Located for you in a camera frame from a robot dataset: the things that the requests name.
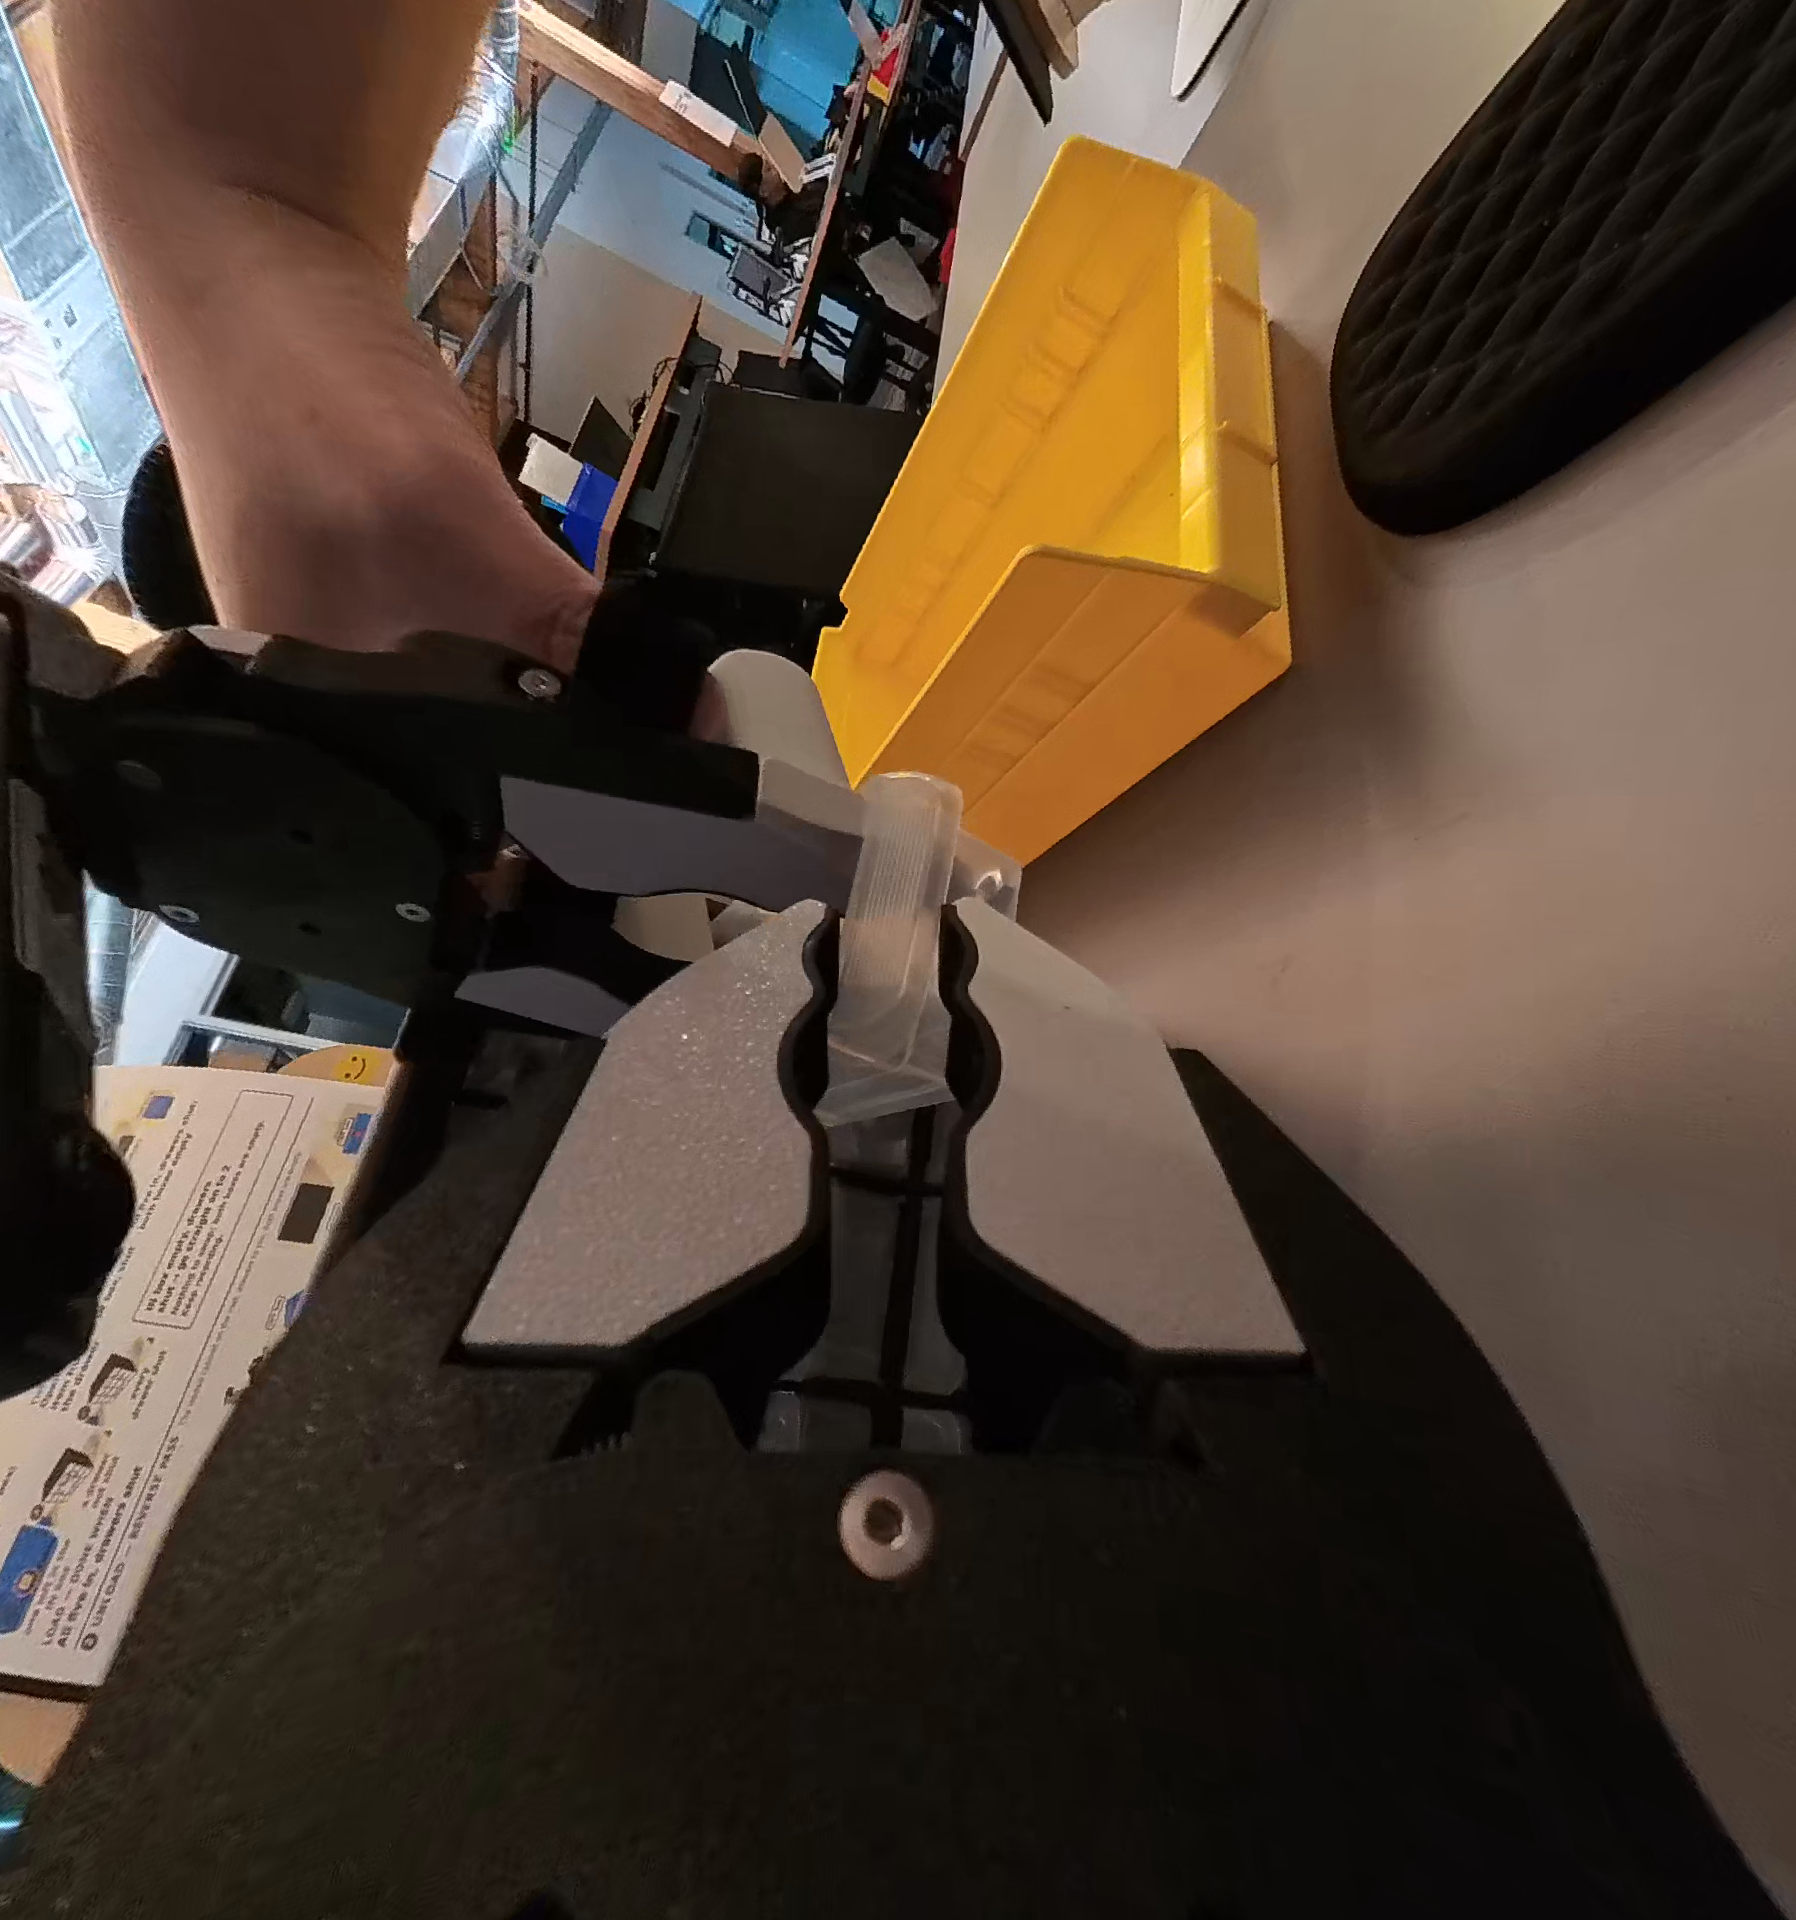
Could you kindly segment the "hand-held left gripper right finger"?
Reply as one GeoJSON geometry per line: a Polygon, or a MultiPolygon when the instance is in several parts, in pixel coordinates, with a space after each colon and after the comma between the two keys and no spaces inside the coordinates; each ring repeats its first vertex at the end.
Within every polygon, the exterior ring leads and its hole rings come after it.
{"type": "Polygon", "coordinates": [[[958,903],[947,932],[954,1035],[975,1053],[955,1159],[977,1253],[1137,1362],[1303,1364],[1156,1029],[990,905],[958,903]]]}

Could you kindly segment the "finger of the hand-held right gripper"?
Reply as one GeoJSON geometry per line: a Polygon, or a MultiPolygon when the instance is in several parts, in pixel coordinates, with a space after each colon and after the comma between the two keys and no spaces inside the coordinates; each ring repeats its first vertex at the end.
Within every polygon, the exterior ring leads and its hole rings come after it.
{"type": "Polygon", "coordinates": [[[587,893],[846,906],[862,850],[862,796],[772,758],[760,758],[756,774],[746,820],[504,778],[502,827],[553,877],[587,893]]]}
{"type": "Polygon", "coordinates": [[[603,1039],[661,988],[661,963],[524,963],[470,973],[452,992],[483,1012],[603,1039]]]}

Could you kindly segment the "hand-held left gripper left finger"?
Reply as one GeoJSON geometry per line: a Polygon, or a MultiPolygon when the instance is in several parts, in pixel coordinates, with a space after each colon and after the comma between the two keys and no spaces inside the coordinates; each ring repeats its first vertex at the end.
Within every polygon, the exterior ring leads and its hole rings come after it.
{"type": "Polygon", "coordinates": [[[623,1362],[779,1273],[826,1213],[798,1047],[835,913],[807,900],[606,1035],[463,1326],[486,1360],[623,1362]]]}

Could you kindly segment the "clear plastic drawer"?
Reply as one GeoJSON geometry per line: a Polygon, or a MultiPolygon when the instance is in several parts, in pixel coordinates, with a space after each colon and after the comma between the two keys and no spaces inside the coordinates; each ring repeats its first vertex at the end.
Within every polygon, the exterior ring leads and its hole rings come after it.
{"type": "Polygon", "coordinates": [[[767,1453],[962,1453],[964,1360],[939,1320],[944,1192],[958,1105],[939,992],[944,911],[1014,906],[1019,872],[969,842],[954,785],[877,775],[838,939],[828,1081],[828,1317],[765,1414],[767,1453]]]}

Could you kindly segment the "black drawer cabinet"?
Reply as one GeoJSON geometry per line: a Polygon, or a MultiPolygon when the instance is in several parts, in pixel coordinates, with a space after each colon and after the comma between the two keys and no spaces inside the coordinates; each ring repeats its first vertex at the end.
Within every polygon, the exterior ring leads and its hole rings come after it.
{"type": "Polygon", "coordinates": [[[838,602],[923,419],[712,384],[651,572],[838,602]]]}

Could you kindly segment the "yellow plastic bin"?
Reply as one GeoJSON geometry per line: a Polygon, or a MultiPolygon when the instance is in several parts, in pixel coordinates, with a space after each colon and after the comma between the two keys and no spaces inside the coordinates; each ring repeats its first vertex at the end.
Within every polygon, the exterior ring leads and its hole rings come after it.
{"type": "Polygon", "coordinates": [[[853,784],[935,775],[1026,867],[1291,667],[1258,234],[1057,149],[815,652],[853,784]]]}

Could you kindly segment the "person's right forearm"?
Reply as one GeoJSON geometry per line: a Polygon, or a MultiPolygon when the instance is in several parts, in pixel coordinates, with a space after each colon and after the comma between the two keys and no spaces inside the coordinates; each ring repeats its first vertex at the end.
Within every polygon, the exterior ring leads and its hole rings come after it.
{"type": "Polygon", "coordinates": [[[134,342],[405,318],[405,236],[490,4],[51,4],[78,210],[134,342]]]}

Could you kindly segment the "person's right hand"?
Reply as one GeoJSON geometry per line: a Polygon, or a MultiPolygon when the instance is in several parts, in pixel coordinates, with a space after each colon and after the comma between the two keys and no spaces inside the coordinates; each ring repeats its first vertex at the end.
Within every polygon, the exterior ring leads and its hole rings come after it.
{"type": "Polygon", "coordinates": [[[158,404],[221,625],[353,652],[447,633],[574,669],[597,582],[386,289],[215,320],[158,404]]]}

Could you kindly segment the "printed instruction sheet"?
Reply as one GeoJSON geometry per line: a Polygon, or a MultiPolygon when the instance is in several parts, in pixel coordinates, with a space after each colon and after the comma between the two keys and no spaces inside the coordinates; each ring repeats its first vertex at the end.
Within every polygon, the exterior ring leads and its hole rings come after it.
{"type": "Polygon", "coordinates": [[[401,1066],[105,1066],[136,1213],[87,1348],[0,1401],[0,1689],[87,1699],[189,1491],[348,1230],[401,1066]]]}

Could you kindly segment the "black ribbed pad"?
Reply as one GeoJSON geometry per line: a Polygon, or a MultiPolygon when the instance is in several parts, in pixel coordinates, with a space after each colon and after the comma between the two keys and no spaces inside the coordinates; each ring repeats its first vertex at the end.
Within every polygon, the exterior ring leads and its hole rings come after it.
{"type": "Polygon", "coordinates": [[[1796,3],[1561,4],[1405,200],[1330,369],[1342,486],[1429,537],[1796,298],[1796,3]]]}

